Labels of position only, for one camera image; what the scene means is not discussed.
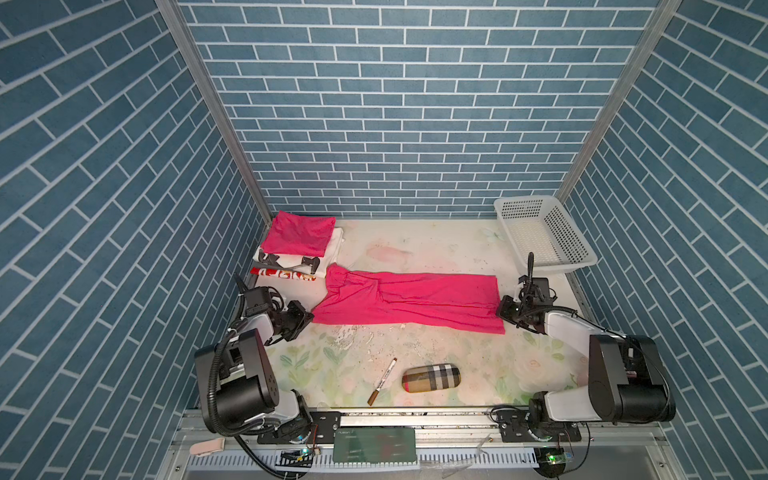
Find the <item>magenta t shirt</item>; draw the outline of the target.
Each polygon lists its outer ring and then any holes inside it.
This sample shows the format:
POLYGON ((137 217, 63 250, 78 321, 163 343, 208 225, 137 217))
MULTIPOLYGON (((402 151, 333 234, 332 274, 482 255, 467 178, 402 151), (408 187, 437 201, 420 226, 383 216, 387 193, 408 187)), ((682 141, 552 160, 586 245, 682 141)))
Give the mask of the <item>magenta t shirt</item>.
POLYGON ((322 257, 335 225, 333 217, 307 217, 280 211, 261 248, 266 254, 322 257))
POLYGON ((413 323, 502 335, 497 278, 473 274, 352 271, 337 264, 312 313, 325 325, 413 323))

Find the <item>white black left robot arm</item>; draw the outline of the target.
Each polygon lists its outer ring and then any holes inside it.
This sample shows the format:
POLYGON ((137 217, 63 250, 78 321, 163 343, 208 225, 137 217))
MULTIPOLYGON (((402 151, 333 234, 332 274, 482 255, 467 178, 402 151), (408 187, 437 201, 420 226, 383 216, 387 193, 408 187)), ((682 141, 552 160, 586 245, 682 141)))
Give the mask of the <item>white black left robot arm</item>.
POLYGON ((267 348, 297 339, 314 315, 271 286, 250 288, 239 275, 233 279, 236 305, 223 339, 194 355, 203 421, 224 437, 301 443, 311 433, 312 417, 298 391, 279 388, 267 348))

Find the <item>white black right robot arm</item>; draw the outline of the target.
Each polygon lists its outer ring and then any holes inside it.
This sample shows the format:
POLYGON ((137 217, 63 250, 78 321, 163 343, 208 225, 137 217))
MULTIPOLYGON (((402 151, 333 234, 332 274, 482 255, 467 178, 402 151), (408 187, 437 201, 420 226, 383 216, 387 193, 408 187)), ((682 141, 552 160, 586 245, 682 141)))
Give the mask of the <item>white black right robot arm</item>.
POLYGON ((549 280, 534 275, 529 253, 518 293, 502 298, 497 316, 535 336, 561 341, 584 355, 587 384, 533 395, 523 415, 503 427, 522 426, 536 441, 567 438, 579 423, 651 424, 676 415, 672 388, 654 340, 599 326, 577 310, 555 304, 549 280))

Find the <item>white perforated plastic basket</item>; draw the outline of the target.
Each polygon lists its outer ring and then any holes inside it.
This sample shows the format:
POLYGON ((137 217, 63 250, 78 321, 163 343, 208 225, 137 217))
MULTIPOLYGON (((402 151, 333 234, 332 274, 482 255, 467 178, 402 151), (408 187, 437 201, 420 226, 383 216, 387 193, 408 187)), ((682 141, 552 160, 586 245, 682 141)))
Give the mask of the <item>white perforated plastic basket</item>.
POLYGON ((565 274, 597 264, 595 251, 557 198, 500 198, 493 207, 522 273, 527 271, 530 254, 534 255, 534 272, 540 276, 565 274))

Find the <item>folded magenta t shirt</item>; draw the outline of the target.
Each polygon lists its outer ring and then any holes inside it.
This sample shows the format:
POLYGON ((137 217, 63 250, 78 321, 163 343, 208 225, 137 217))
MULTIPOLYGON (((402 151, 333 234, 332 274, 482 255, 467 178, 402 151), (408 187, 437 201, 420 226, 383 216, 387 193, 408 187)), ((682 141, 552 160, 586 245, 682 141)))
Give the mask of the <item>folded magenta t shirt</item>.
POLYGON ((333 217, 307 217, 280 211, 261 248, 266 254, 322 257, 335 225, 333 217))

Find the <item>plaid beige glasses case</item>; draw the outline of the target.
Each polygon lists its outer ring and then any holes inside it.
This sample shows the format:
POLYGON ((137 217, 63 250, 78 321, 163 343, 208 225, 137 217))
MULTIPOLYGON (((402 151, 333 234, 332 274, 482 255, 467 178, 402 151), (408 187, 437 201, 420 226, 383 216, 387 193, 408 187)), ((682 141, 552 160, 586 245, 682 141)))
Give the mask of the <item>plaid beige glasses case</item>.
POLYGON ((461 372, 451 363, 425 365, 406 370, 401 385, 408 393, 425 393, 459 386, 461 372))

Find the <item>green circuit board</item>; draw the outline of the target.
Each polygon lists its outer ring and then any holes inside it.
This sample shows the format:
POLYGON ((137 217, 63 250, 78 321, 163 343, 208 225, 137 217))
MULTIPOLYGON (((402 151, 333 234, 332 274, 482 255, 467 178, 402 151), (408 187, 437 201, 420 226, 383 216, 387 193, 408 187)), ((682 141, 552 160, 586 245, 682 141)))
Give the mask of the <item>green circuit board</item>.
POLYGON ((417 461, 415 431, 406 427, 340 428, 334 435, 335 463, 413 463, 417 461))

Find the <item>brown handled marker pen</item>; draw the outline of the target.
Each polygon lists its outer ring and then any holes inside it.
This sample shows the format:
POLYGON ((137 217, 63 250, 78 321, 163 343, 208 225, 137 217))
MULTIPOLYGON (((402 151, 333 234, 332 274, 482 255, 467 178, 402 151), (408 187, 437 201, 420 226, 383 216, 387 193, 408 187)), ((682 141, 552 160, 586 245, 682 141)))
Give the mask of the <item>brown handled marker pen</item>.
POLYGON ((380 393, 380 392, 381 392, 381 390, 383 389, 383 387, 384 387, 384 385, 385 385, 385 383, 386 383, 386 381, 387 381, 388 377, 390 376, 390 374, 391 374, 391 373, 392 373, 392 371, 394 370, 394 367, 396 366, 396 364, 397 364, 397 358, 393 358, 393 359, 390 361, 390 363, 389 363, 389 365, 387 366, 387 368, 386 368, 386 370, 384 371, 384 373, 382 374, 381 378, 380 378, 380 379, 379 379, 379 381, 377 382, 377 384, 376 384, 376 386, 375 386, 375 388, 374 388, 373 392, 372 392, 372 393, 371 393, 371 395, 369 396, 369 398, 368 398, 368 400, 367 400, 367 405, 368 405, 368 406, 373 406, 373 405, 374 405, 374 403, 375 403, 375 401, 376 401, 376 399, 377 399, 377 397, 378 397, 379 393, 380 393))

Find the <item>aluminium front rail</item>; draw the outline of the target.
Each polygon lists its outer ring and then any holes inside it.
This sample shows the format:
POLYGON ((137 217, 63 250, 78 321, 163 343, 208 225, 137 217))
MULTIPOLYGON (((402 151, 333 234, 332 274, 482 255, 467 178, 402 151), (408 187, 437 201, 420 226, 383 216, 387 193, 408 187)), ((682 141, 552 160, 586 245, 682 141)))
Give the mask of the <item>aluminium front rail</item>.
POLYGON ((306 442, 319 453, 308 467, 310 473, 377 473, 410 471, 417 468, 480 469, 534 468, 546 448, 585 453, 569 465, 577 472, 595 472, 596 455, 614 452, 619 460, 610 464, 610 476, 629 471, 637 460, 654 479, 681 479, 684 472, 658 425, 610 422, 566 423, 529 430, 523 408, 504 409, 492 414, 487 407, 345 408, 310 412, 313 428, 306 442), (398 428, 414 435, 414 461, 383 460, 337 462, 332 450, 342 430, 365 431, 398 428))

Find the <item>aluminium right corner post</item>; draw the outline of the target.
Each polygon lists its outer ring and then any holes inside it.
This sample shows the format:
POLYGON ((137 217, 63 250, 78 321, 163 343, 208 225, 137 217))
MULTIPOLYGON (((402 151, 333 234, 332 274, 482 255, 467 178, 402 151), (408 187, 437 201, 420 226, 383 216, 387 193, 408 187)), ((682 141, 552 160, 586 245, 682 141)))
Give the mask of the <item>aluminium right corner post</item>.
POLYGON ((637 45, 629 55, 618 79, 613 85, 604 107, 595 119, 595 123, 584 139, 584 143, 575 156, 574 162, 555 197, 565 203, 579 178, 589 165, 597 147, 604 139, 611 123, 618 114, 632 87, 638 79, 664 31, 679 9, 681 0, 661 0, 650 15, 647 25, 638 40, 637 45))

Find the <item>aluminium corner post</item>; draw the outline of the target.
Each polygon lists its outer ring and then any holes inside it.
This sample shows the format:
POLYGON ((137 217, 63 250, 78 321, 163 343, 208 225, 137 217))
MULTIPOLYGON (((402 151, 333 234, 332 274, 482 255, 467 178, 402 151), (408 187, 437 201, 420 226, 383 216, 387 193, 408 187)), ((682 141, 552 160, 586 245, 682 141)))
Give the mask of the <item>aluminium corner post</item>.
POLYGON ((177 1, 156 0, 159 12, 185 61, 190 75, 207 105, 214 123, 231 154, 233 162, 267 226, 272 223, 270 207, 259 188, 253 169, 239 141, 234 126, 206 68, 186 19, 177 1))
POLYGON ((575 156, 574 162, 555 197, 565 203, 579 178, 589 165, 597 147, 604 139, 611 123, 618 114, 632 87, 638 79, 664 31, 679 9, 681 0, 661 0, 650 15, 647 25, 638 40, 637 45, 629 55, 618 79, 613 85, 604 107, 595 119, 595 123, 584 139, 584 143, 575 156))

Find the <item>aluminium left corner post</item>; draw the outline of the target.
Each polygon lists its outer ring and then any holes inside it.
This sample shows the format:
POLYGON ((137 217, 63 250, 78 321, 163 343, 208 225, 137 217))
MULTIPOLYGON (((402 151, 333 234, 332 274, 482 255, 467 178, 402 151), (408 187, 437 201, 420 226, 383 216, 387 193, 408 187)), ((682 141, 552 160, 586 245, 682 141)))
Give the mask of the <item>aluminium left corner post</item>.
POLYGON ((214 123, 231 154, 233 162, 267 226, 272 223, 270 207, 259 188, 253 169, 239 141, 234 126, 206 68, 186 19, 177 1, 156 0, 159 12, 185 61, 190 75, 207 105, 214 123))

